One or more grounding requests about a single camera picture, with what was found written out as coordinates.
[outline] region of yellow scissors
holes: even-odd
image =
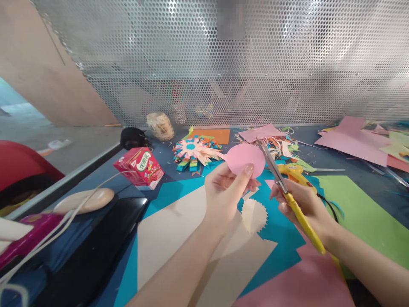
[[[312,244],[314,247],[317,249],[317,251],[325,255],[325,248],[320,240],[318,238],[317,234],[315,231],[312,229],[310,223],[307,221],[305,218],[305,215],[301,211],[301,208],[298,206],[297,202],[295,201],[293,195],[288,192],[287,186],[285,185],[285,182],[278,171],[277,164],[274,162],[273,157],[270,155],[270,152],[268,151],[267,147],[264,144],[261,144],[261,142],[257,139],[257,144],[260,147],[261,151],[264,154],[265,160],[267,162],[268,168],[274,175],[274,181],[280,188],[281,193],[287,200],[288,205],[291,207],[293,210],[295,216],[297,217],[297,220],[301,224],[301,227],[303,228],[305,234],[308,236],[308,238],[311,240]]]

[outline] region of table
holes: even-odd
[[[319,135],[317,131],[322,129],[322,126],[304,126],[304,127],[292,127],[294,129],[293,138],[308,143],[313,144],[318,138]],[[234,134],[238,133],[238,129],[231,129],[230,131],[230,144],[223,145],[223,152],[227,152],[227,149],[236,145]],[[168,142],[160,142],[153,137],[150,137],[152,144],[154,146],[153,155],[163,168],[165,175],[162,178],[162,182],[171,182],[177,180],[185,180],[190,178],[195,178],[198,175],[192,177],[191,173],[188,171],[178,172],[176,171],[176,166],[173,163],[173,152],[172,148],[182,137],[187,134],[186,130],[176,131],[175,137],[173,140]],[[300,144],[300,152],[297,154],[301,159],[305,160],[307,163],[311,164],[317,168],[344,168],[346,171],[344,173],[329,173],[329,174],[339,174],[349,176],[362,190],[364,190],[375,202],[382,206],[387,212],[389,212],[394,218],[396,218],[400,223],[402,223],[406,228],[409,228],[409,203],[407,198],[386,192],[385,190],[394,191],[396,193],[402,193],[402,186],[394,179],[380,176],[378,174],[372,173],[372,170],[365,165],[362,161],[357,159],[346,159],[343,154],[332,149],[318,149],[310,147],[307,145]],[[66,193],[62,198],[84,190],[93,189],[98,184],[108,179],[109,177],[115,175],[118,171],[112,166],[112,164],[118,160],[126,151],[121,150],[112,158],[107,160],[103,165],[98,167],[94,172],[88,175],[86,178],[81,180],[75,187],[73,187],[68,193]],[[325,175],[328,173],[324,172],[315,172],[314,175]],[[133,185],[131,185],[127,179],[122,175],[117,176],[110,182],[108,182],[104,187],[111,188],[119,198],[123,197],[141,197],[146,196],[150,199],[156,198],[159,189],[154,191],[144,191],[141,192],[137,190]],[[54,202],[49,206],[52,208],[56,205],[58,201]],[[82,220],[82,216],[79,216],[78,221],[75,225],[72,225],[73,230],[69,232],[66,236],[62,236],[57,240],[56,243],[59,243],[60,246],[64,245],[64,240],[67,240],[68,235],[73,235],[75,228],[77,232],[80,232],[76,238],[75,244],[65,249],[66,254],[62,259],[58,261],[55,267],[62,265],[64,259],[66,260],[71,253],[74,251],[75,247],[78,246],[82,240],[90,233],[92,225],[100,220],[104,214],[108,211],[109,208],[105,210],[100,210],[100,212],[95,212],[92,218],[87,218]],[[92,304],[94,307],[99,306],[112,306],[114,304],[116,294],[121,282],[125,266],[128,262],[131,248],[133,246],[133,241],[128,246],[124,256],[120,260],[116,271],[114,272],[112,278],[110,279],[106,289],[99,296],[97,300]],[[360,292],[359,288],[354,285],[354,282],[350,284],[351,292],[354,294],[354,291]]]

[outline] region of metal perforated screen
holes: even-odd
[[[34,0],[126,126],[409,118],[408,0]]]

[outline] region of light green paper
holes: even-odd
[[[340,224],[377,251],[409,269],[409,230],[347,176],[315,176],[325,197],[345,212]],[[353,274],[343,267],[345,278]]]
[[[382,150],[383,152],[386,152],[387,154],[390,154],[391,156],[394,156],[395,158],[398,158],[399,160],[402,160],[408,163],[408,160],[406,160],[405,158],[402,158],[399,154],[400,152],[408,151],[408,149],[398,142],[394,142],[392,145],[382,147],[380,148],[380,150]]]
[[[214,139],[214,136],[200,136],[201,138]]]
[[[406,136],[400,132],[390,131],[389,138],[393,141],[394,144],[400,143],[403,146],[409,148],[409,136]]]
[[[190,126],[189,133],[184,138],[182,138],[182,140],[187,140],[189,138],[189,135],[192,134],[192,132],[193,132],[193,126]]]
[[[293,144],[293,145],[290,145],[289,147],[288,147],[288,149],[289,150],[291,150],[291,151],[297,151],[298,150],[298,145],[297,144]]]
[[[307,162],[305,162],[304,160],[301,160],[298,156],[294,156],[294,159],[297,159],[298,161],[295,163],[288,163],[288,166],[294,166],[294,165],[300,165],[303,168],[309,168],[311,170],[309,170],[309,173],[313,173],[315,172],[315,168],[313,168],[311,165],[309,165]]]

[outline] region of hand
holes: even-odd
[[[289,179],[284,179],[287,185],[288,191],[293,194],[294,199],[297,201],[304,213],[305,217],[308,219],[312,229],[316,232],[321,242],[326,248],[330,243],[330,240],[335,236],[339,225],[328,213],[321,199],[315,194],[315,192],[306,186],[300,185]],[[270,199],[273,197],[280,203],[278,209],[282,214],[284,214],[298,229],[302,230],[300,223],[295,217],[294,212],[287,204],[284,196],[278,185],[273,185],[271,190]]]
[[[237,212],[240,198],[249,190],[255,192],[261,185],[256,179],[251,179],[253,169],[254,165],[248,164],[243,172],[236,176],[224,162],[206,176],[205,221],[221,226],[224,230],[227,228]]]

